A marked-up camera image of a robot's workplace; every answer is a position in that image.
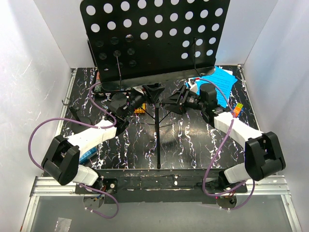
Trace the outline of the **black poker chip case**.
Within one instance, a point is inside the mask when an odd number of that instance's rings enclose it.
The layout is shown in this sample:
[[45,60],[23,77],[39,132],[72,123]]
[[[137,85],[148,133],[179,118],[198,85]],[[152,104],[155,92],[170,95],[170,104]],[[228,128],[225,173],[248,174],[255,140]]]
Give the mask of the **black poker chip case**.
[[113,94],[118,93],[118,92],[125,93],[125,94],[129,93],[131,91],[130,89],[127,89],[127,90],[124,90],[124,89],[121,89],[121,90],[106,90],[106,89],[103,88],[101,81],[100,81],[100,76],[98,76],[99,71],[98,71],[98,68],[97,68],[97,63],[96,63],[94,53],[93,53],[89,39],[87,39],[87,44],[88,44],[88,48],[89,48],[89,51],[90,51],[90,54],[91,54],[91,57],[92,57],[92,61],[95,65],[95,67],[94,67],[94,77],[93,77],[93,80],[91,81],[91,85],[100,83],[100,85],[96,85],[93,88],[93,90],[92,90],[93,96],[107,98],[109,95],[112,96]]

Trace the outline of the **white sheet music page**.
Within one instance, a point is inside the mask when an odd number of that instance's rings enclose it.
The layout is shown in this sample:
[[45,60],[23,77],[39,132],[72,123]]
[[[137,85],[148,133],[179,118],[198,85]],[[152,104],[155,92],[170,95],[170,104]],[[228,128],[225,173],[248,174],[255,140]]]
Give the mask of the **white sheet music page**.
[[228,73],[229,75],[233,75],[233,71],[225,70],[225,69],[222,69],[222,68],[219,68],[219,67],[218,67],[218,69],[221,70],[221,71],[224,71],[224,72]]

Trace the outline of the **yellow blue block toy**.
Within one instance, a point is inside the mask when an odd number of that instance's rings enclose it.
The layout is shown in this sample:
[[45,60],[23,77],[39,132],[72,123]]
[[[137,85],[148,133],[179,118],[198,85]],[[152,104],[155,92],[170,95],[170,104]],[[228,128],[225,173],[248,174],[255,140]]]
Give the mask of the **yellow blue block toy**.
[[134,113],[135,114],[145,114],[146,113],[145,110],[146,110],[146,103],[143,103],[141,107],[135,109]]

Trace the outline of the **black music stand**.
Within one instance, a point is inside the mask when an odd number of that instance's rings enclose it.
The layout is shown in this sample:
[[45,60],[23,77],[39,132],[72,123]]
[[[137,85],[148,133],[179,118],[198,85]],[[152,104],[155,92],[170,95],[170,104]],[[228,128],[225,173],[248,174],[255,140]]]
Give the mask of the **black music stand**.
[[[214,71],[227,0],[84,0],[80,12],[104,90],[161,85],[161,98],[185,80]],[[199,114],[161,103],[132,114],[120,135],[99,147],[98,168],[199,166],[193,132]]]

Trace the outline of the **orange green blue block toy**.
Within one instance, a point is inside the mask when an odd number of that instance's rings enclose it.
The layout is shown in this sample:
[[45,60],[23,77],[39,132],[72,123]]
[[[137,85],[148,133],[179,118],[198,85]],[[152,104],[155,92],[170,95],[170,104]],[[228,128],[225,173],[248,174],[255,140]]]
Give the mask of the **orange green blue block toy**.
[[233,106],[233,113],[236,115],[237,118],[241,116],[244,111],[244,105],[240,102],[234,104]]

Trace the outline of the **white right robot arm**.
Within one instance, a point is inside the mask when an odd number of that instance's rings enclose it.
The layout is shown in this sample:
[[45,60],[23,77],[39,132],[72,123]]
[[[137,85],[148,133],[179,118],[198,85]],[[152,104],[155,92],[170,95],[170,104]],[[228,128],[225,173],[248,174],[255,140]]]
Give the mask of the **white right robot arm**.
[[286,168],[278,136],[271,131],[264,133],[248,126],[220,106],[216,85],[202,84],[199,93],[182,86],[162,104],[167,110],[180,115],[187,109],[199,110],[207,124],[224,132],[226,138],[232,138],[244,149],[244,162],[220,171],[216,181],[204,181],[204,189],[229,192],[236,188],[236,183],[248,179],[260,181]]

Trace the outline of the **blue grey block stack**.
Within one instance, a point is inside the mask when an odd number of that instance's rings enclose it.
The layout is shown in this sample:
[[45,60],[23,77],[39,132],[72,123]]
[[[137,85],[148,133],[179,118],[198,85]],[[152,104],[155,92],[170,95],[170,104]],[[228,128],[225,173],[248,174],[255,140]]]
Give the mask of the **blue grey block stack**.
[[98,150],[96,147],[91,148],[87,152],[85,152],[83,155],[79,158],[79,164],[84,164],[89,159],[91,159],[95,154],[97,154]]

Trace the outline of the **black microphone stand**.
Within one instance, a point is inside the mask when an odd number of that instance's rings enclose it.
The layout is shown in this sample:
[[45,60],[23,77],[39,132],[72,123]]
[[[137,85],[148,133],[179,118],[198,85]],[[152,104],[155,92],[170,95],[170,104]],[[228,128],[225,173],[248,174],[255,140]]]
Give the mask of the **black microphone stand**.
[[76,121],[92,125],[92,121],[89,117],[79,114],[79,107],[69,106],[69,111],[71,112],[72,116],[75,118]]

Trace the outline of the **blue sheet music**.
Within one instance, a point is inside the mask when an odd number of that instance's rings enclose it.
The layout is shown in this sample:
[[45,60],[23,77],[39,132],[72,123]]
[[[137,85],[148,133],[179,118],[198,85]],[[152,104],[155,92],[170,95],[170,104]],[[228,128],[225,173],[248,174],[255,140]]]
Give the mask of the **blue sheet music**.
[[[223,92],[227,100],[229,100],[232,87],[237,81],[234,75],[229,75],[228,73],[219,70],[217,66],[215,67],[215,71],[213,74],[202,76],[202,78],[209,80],[213,84],[215,84]],[[197,95],[200,95],[200,86],[202,84],[209,84],[209,82],[204,80],[197,81],[197,87],[198,87]]]

